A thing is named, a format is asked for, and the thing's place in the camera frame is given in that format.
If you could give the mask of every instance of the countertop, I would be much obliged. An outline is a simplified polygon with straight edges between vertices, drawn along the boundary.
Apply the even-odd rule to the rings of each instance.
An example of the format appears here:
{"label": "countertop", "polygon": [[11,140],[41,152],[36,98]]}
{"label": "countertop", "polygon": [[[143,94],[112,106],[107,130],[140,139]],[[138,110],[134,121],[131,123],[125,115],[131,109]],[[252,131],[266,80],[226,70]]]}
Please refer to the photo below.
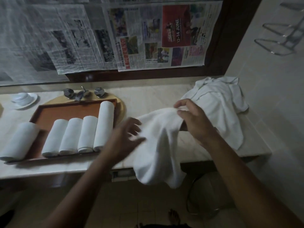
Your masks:
{"label": "countertop", "polygon": [[[112,93],[124,101],[127,108],[126,117],[138,117],[151,111],[172,107],[184,93],[192,89],[194,83],[168,84],[137,87],[108,88]],[[62,91],[38,92],[39,101],[26,110],[14,110],[10,102],[10,95],[0,95],[3,112],[0,111],[0,151],[6,145],[21,122],[28,122],[40,104],[62,95]],[[257,134],[245,114],[239,114],[244,133],[244,143],[236,153],[240,157],[269,154],[271,151]],[[70,157],[64,160],[46,160],[36,164],[6,165],[0,161],[0,179],[29,177],[44,174],[59,174],[84,172],[88,169],[95,157]],[[209,161],[210,155],[199,146],[188,132],[180,132],[178,136],[177,158],[181,163]],[[114,169],[132,168],[134,153],[124,161],[114,166]]]}

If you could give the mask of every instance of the brown tray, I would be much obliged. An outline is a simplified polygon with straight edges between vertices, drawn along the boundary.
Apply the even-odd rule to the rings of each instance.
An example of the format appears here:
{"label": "brown tray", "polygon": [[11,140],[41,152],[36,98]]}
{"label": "brown tray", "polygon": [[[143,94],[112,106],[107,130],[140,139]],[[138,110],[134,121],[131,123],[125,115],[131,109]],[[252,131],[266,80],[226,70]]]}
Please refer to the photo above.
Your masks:
{"label": "brown tray", "polygon": [[37,161],[45,159],[62,159],[70,156],[80,156],[80,155],[92,155],[92,153],[77,153],[73,155],[66,156],[55,156],[51,158],[45,158],[41,155],[42,148],[47,139],[47,136],[57,119],[70,120],[71,118],[83,119],[85,116],[95,116],[98,118],[100,103],[103,101],[110,101],[114,104],[114,123],[115,126],[117,113],[117,99],[107,99],[107,100],[94,100],[94,101],[80,101],[80,102],[68,102],[60,104],[49,104],[40,105],[33,114],[30,122],[35,123],[39,126],[40,132],[33,142],[31,148],[27,152],[25,158],[21,161],[9,162],[13,163],[23,163],[28,161]]}

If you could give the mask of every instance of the tiled floor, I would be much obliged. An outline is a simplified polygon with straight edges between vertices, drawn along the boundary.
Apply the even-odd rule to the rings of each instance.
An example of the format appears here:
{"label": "tiled floor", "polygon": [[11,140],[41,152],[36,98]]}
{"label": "tiled floor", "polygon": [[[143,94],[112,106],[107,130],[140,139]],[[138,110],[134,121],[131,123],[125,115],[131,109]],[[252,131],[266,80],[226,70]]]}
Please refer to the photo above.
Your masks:
{"label": "tiled floor", "polygon": [[[190,182],[186,178],[177,190],[166,184],[146,186],[137,180],[107,183],[100,190],[86,228],[134,228],[140,222],[169,225],[170,208],[179,213],[182,223],[192,228],[245,227],[236,209],[221,211],[210,220],[188,214],[185,198]],[[7,228],[39,227],[68,191],[69,188],[25,191]]]}

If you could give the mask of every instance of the white tile wall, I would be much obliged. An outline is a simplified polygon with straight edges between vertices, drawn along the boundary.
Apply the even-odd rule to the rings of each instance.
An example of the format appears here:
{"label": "white tile wall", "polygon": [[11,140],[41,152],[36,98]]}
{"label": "white tile wall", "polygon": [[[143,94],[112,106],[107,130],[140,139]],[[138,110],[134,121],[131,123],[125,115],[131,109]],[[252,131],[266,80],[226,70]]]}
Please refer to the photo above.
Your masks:
{"label": "white tile wall", "polygon": [[246,117],[273,152],[249,167],[304,221],[304,38],[296,54],[288,56],[276,56],[254,43],[255,38],[284,40],[262,28],[264,23],[296,24],[304,16],[280,7],[283,1],[304,3],[262,0],[226,75],[240,78],[250,106]]}

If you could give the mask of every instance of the hand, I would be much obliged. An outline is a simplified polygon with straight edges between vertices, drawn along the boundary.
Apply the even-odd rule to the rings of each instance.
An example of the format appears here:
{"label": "hand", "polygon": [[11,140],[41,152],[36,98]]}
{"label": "hand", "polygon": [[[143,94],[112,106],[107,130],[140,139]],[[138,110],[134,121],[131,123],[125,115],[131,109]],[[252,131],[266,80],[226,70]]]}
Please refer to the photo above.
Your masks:
{"label": "hand", "polygon": [[217,133],[216,128],[213,127],[209,119],[207,118],[205,112],[202,108],[196,105],[190,99],[182,99],[174,104],[174,108],[180,106],[187,106],[189,111],[178,110],[177,114],[184,119],[187,129],[190,134],[198,140],[199,144],[206,148],[208,142],[218,139],[220,135]]}
{"label": "hand", "polygon": [[131,134],[138,135],[141,131],[137,125],[141,122],[135,118],[128,118],[116,127],[101,154],[106,155],[112,165],[125,159],[146,138],[137,138],[131,141]]}

